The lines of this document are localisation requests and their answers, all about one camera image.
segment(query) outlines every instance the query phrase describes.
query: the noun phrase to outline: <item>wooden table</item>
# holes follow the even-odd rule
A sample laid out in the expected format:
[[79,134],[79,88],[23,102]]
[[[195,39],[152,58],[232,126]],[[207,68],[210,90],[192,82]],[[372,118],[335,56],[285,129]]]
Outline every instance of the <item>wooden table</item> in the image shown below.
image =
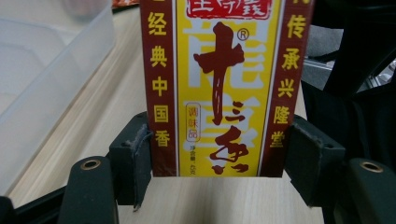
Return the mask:
[[[146,110],[139,9],[114,16],[115,48],[80,92],[9,193],[18,207],[66,184],[71,166],[103,156]],[[296,113],[304,114],[299,98]],[[139,211],[120,206],[120,223],[323,223],[283,178],[154,177]]]

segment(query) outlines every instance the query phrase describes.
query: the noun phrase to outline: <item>yellow chinese characters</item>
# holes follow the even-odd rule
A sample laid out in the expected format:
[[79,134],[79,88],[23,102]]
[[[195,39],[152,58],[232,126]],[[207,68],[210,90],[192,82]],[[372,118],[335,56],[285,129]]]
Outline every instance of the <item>yellow chinese characters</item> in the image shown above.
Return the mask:
[[166,25],[166,21],[163,19],[164,13],[153,13],[150,12],[148,15],[148,28],[150,35],[166,35],[163,30]]
[[165,49],[161,46],[155,46],[154,49],[151,50],[151,58],[149,60],[152,62],[152,67],[155,67],[158,63],[166,67],[168,59],[165,57]]
[[161,77],[158,77],[157,80],[152,80],[152,89],[154,91],[158,91],[159,96],[163,96],[163,91],[168,90],[168,81],[162,80]]
[[155,132],[155,141],[157,141],[158,147],[167,147],[169,140],[168,131],[164,130]]
[[294,92],[294,79],[285,78],[284,80],[280,81],[280,87],[277,89],[279,91],[278,97],[282,97],[285,94],[291,98],[292,93]]
[[306,18],[303,15],[292,15],[288,23],[288,38],[296,35],[299,38],[303,37],[303,31],[306,26]]
[[283,132],[274,132],[271,135],[271,145],[270,147],[283,147],[283,140],[285,139],[285,134]]
[[275,107],[275,116],[274,123],[276,124],[287,124],[289,117],[289,108],[286,106],[276,106]]
[[290,70],[291,68],[297,69],[298,64],[297,62],[300,60],[300,55],[298,55],[299,50],[298,49],[286,49],[285,54],[283,54],[283,57],[285,58],[285,62],[282,64],[283,69]]
[[293,4],[298,4],[299,2],[303,2],[304,4],[308,4],[311,0],[293,0]]
[[154,106],[154,122],[168,122],[168,105]]

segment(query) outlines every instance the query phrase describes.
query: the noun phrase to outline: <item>clear plastic container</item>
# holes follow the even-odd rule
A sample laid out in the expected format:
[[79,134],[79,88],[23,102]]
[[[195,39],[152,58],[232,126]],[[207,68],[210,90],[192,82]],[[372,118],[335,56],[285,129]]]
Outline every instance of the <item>clear plastic container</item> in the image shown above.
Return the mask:
[[109,0],[0,1],[0,195],[113,45]]

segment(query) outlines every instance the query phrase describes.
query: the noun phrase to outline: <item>red chinese characters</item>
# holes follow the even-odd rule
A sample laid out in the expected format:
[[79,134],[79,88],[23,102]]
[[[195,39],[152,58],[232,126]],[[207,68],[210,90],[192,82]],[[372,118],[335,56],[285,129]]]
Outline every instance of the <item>red chinese characters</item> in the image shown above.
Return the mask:
[[266,20],[272,0],[187,0],[190,18]]
[[214,72],[212,105],[215,118],[213,123],[221,124],[222,120],[222,94],[225,72],[229,66],[245,61],[244,51],[240,44],[233,45],[233,30],[218,22],[213,28],[216,35],[216,50],[205,54],[194,54],[195,61],[203,69],[204,73]]
[[[224,78],[226,75],[227,68],[235,66],[238,63],[245,61],[244,51],[240,44],[233,48],[233,30],[224,25],[222,22],[218,22],[213,31],[216,35],[215,51],[194,54],[194,59],[203,69],[205,74],[213,71],[213,91],[212,91],[212,106],[213,106],[213,123],[220,125],[223,119],[222,114],[222,97],[223,97],[223,85]],[[227,121],[242,121],[245,116],[240,114],[240,109],[243,104],[241,102],[233,102],[233,114],[234,116],[226,116]],[[240,157],[248,154],[248,148],[245,144],[235,143],[241,136],[241,131],[231,125],[229,131],[225,134],[216,137],[215,142],[220,148],[211,153],[209,158],[212,161],[228,161],[237,162]],[[213,171],[217,175],[221,175],[224,171],[225,166],[214,165],[212,166]],[[237,164],[231,166],[238,173],[244,173],[248,170],[247,164]]]

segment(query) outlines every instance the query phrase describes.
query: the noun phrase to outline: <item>yellow label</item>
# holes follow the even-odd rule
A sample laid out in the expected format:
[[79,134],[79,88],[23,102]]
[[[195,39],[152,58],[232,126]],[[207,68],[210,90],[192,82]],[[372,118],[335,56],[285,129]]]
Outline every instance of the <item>yellow label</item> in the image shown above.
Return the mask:
[[[176,19],[179,173],[255,176],[281,1],[273,2],[266,20],[189,18],[186,2],[177,1]],[[230,38],[220,39],[215,27],[233,32],[230,46]],[[215,53],[223,47],[229,53]],[[243,55],[235,58],[243,56],[243,61],[234,62],[232,54],[240,50]],[[206,70],[205,60],[212,64]],[[233,65],[221,70],[219,61]]]

